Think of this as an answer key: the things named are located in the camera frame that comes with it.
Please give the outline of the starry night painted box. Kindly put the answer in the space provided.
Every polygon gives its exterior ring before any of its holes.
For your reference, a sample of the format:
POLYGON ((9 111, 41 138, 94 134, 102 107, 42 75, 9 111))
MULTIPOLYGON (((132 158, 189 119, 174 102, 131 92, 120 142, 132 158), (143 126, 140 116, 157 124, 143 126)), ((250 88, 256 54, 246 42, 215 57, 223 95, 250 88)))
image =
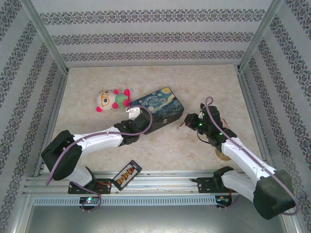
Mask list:
POLYGON ((134 100, 130 104, 142 105, 152 113, 153 123, 145 135, 180 119, 184 112, 183 105, 169 87, 134 100))

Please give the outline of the round gold and red tin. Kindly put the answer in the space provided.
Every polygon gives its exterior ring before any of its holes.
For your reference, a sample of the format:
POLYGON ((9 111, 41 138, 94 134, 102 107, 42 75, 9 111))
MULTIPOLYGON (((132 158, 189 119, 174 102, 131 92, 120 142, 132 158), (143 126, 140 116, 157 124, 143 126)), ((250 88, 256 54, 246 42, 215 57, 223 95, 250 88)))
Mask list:
POLYGON ((215 150, 216 156, 222 160, 222 161, 230 161, 231 158, 225 155, 223 152, 220 152, 219 150, 215 150))

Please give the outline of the plush doll with glasses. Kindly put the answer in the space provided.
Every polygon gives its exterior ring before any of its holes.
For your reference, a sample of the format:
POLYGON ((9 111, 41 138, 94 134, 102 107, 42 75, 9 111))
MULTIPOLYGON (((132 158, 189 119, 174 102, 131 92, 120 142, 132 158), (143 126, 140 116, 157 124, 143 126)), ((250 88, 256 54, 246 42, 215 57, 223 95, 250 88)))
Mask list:
POLYGON ((121 106, 128 107, 130 105, 130 90, 125 89, 123 92, 119 92, 117 89, 101 91, 96 102, 96 111, 99 113, 121 106))

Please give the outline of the black abacus with orange beads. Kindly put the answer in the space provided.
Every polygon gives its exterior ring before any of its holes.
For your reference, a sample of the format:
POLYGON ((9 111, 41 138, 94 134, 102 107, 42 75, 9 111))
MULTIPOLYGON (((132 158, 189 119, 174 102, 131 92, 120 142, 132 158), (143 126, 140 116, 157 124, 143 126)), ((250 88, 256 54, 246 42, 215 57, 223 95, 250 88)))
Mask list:
POLYGON ((141 166, 132 160, 112 179, 112 183, 122 191, 141 171, 141 166))

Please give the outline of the grey metal sheet panel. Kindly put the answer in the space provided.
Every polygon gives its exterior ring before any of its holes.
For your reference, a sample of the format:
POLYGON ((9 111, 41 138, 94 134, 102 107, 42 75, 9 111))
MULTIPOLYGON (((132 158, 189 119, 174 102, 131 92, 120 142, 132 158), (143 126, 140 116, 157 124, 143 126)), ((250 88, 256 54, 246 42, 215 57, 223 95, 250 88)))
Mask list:
POLYGON ((78 207, 32 209, 26 233, 286 233, 279 217, 265 220, 248 204, 115 206, 83 213, 78 207))

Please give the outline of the aluminium side rail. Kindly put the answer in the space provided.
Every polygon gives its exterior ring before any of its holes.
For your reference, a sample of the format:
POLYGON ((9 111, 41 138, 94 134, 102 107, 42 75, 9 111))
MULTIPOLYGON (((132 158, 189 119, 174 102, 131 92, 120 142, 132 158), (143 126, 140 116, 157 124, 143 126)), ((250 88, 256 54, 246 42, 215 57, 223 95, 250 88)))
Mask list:
POLYGON ((270 155, 270 150, 268 147, 268 144, 265 140, 264 132, 262 130, 261 124, 260 124, 260 119, 258 117, 257 111, 256 111, 256 106, 254 104, 252 94, 249 90, 249 87, 247 85, 245 76, 243 73, 239 71, 239 67, 237 65, 234 65, 235 72, 237 74, 237 78, 240 84, 240 88, 242 91, 242 95, 246 104, 246 108, 248 110, 248 114, 250 116, 250 121, 252 123, 252 127, 255 133, 255 137, 257 140, 257 144, 260 150, 260 153, 262 155, 262 159, 264 162, 266 162, 270 166, 273 165, 273 160, 270 155))
POLYGON ((41 157, 41 153, 43 152, 43 150, 47 147, 47 145, 52 140, 52 136, 53 136, 54 128, 55 128, 55 125, 56 125, 59 109, 60 109, 60 106, 61 106, 61 101, 62 101, 62 98, 63 98, 63 95, 64 95, 64 91, 65 91, 65 88, 66 88, 66 83, 67 83, 67 80, 68 80, 68 76, 69 76, 69 70, 66 72, 66 74, 63 75, 63 77, 62 77, 62 79, 61 79, 61 81, 59 83, 59 86, 58 86, 58 89, 57 89, 57 92, 56 92, 56 95, 55 95, 55 99, 54 99, 54 102, 53 102, 53 105, 52 105, 52 111, 51 111, 51 114, 49 116, 49 121, 48 121, 48 124, 47 124, 47 129, 46 129, 46 131, 44 133, 43 142, 42 142, 42 144, 40 146, 40 150, 39 150, 39 153, 38 153, 38 158, 37 158, 37 161, 36 161, 36 164, 35 164, 35 169, 33 170, 33 175, 32 175, 33 177, 38 177, 40 175, 42 164, 43 164, 43 159, 41 157))

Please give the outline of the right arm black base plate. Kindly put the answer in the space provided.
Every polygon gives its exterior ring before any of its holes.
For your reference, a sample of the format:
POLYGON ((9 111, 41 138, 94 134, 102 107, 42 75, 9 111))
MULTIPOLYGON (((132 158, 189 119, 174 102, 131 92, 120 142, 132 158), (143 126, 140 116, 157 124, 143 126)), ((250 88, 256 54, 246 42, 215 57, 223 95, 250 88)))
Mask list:
POLYGON ((197 183, 199 193, 229 193, 229 188, 225 187, 222 180, 214 177, 202 177, 191 180, 197 183))

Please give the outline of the aluminium front rail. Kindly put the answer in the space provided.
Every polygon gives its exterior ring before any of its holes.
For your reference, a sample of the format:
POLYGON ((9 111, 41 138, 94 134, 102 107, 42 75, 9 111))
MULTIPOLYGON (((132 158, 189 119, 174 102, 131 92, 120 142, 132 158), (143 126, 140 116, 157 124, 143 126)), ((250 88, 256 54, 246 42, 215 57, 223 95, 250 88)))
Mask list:
MULTIPOLYGON (((192 179, 212 177, 213 170, 194 171, 141 171, 122 191, 114 185, 111 187, 110 196, 168 196, 168 195, 208 195, 198 192, 197 184, 192 179)), ((113 179, 116 172, 96 172, 97 179, 113 179)), ((47 197, 47 196, 78 196, 86 197, 93 194, 69 194, 69 180, 51 181, 46 185, 47 173, 38 177, 27 178, 22 190, 23 196, 47 197)), ((224 173, 224 185, 232 189, 234 194, 253 194, 256 189, 256 182, 240 169, 224 173)))

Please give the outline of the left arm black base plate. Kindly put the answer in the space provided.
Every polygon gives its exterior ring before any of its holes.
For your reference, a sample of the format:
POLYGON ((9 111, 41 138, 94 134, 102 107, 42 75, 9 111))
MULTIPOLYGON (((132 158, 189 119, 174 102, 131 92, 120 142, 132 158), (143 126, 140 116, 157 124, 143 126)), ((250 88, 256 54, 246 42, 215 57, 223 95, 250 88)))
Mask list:
MULTIPOLYGON (((84 188, 91 190, 92 192, 95 192, 98 194, 110 194, 112 185, 113 183, 110 179, 97 179, 85 185, 84 188)), ((91 192, 78 187, 73 182, 69 183, 68 193, 69 194, 91 194, 91 192)))

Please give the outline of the aluminium frame post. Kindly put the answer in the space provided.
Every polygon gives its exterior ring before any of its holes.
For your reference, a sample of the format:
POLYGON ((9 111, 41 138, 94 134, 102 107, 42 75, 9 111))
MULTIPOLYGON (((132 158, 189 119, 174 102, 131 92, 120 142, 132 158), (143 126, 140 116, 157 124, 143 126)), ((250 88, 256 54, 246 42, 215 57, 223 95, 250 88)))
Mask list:
POLYGON ((56 64, 60 68, 62 73, 68 72, 68 67, 59 52, 56 44, 50 35, 47 27, 45 26, 39 12, 36 10, 35 5, 32 0, 20 0, 24 10, 26 11, 27 15, 29 16, 30 20, 34 24, 37 32, 39 33, 41 39, 47 46, 49 52, 51 53, 53 59, 55 60, 56 64))
POLYGON ((272 19, 274 18, 275 14, 278 12, 282 3, 283 3, 283 0, 272 0, 271 1, 271 4, 269 5, 266 13, 264 14, 262 21, 259 24, 258 29, 254 33, 254 36, 252 37, 250 44, 248 45, 240 63, 237 65, 238 72, 242 72, 245 70, 252 55, 257 49, 258 44, 260 43, 263 36, 265 35, 272 19))

